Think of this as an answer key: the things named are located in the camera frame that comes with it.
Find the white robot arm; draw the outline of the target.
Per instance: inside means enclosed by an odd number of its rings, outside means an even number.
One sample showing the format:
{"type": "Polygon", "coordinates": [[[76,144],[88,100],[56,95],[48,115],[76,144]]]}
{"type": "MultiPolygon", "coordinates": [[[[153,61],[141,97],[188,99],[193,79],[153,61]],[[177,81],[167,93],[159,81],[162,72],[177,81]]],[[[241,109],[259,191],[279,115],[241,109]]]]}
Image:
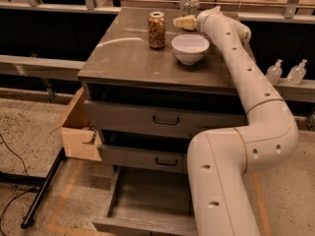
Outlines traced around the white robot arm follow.
{"type": "Polygon", "coordinates": [[[242,126],[196,135],[187,152],[187,172],[198,236],[261,236],[242,175],[291,157],[298,128],[282,96],[245,49],[251,30],[220,7],[173,20],[197,30],[217,48],[246,116],[242,126]]]}

